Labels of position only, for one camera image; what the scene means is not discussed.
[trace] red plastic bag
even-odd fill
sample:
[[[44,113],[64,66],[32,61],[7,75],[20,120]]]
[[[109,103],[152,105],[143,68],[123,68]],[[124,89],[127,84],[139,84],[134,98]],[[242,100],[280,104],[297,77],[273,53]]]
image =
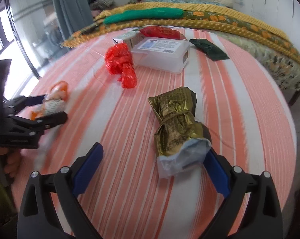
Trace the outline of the red plastic bag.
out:
[[[106,68],[111,74],[121,74],[118,81],[123,88],[134,88],[137,76],[132,67],[132,55],[126,43],[119,43],[109,48],[105,54]]]
[[[146,37],[161,37],[161,38],[169,38],[169,39],[186,40],[186,37],[182,35],[180,32],[168,27],[148,26],[140,29],[139,31]]]

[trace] plastic container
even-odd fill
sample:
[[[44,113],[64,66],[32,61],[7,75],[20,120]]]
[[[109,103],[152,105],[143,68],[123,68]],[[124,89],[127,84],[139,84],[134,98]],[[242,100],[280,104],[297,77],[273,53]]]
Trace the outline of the plastic container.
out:
[[[189,60],[189,47],[186,40],[147,37],[131,53],[135,65],[181,73]]]

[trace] blue gripper pad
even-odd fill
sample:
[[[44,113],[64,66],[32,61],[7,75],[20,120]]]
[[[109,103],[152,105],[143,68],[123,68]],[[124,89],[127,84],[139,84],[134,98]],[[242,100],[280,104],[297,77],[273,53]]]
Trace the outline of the blue gripper pad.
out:
[[[203,165],[207,170],[216,191],[223,194],[224,198],[226,198],[231,192],[229,178],[211,151],[206,154]]]
[[[86,157],[85,162],[73,178],[73,195],[75,197],[78,197],[86,191],[89,182],[103,159],[103,146],[99,143],[95,143]]]

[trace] barcode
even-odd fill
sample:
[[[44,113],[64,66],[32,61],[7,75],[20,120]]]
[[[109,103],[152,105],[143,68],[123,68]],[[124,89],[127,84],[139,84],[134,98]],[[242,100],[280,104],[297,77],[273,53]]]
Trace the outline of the barcode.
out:
[[[165,49],[165,50],[163,50],[163,52],[165,52],[165,53],[173,53],[174,51],[173,50]]]

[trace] dark green pouch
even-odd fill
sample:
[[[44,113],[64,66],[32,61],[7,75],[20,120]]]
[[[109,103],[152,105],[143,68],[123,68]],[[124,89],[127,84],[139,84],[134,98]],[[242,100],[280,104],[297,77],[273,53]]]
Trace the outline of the dark green pouch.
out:
[[[194,46],[204,52],[208,58],[213,61],[229,59],[227,54],[223,52],[219,47],[211,43],[205,38],[194,38],[189,40]]]

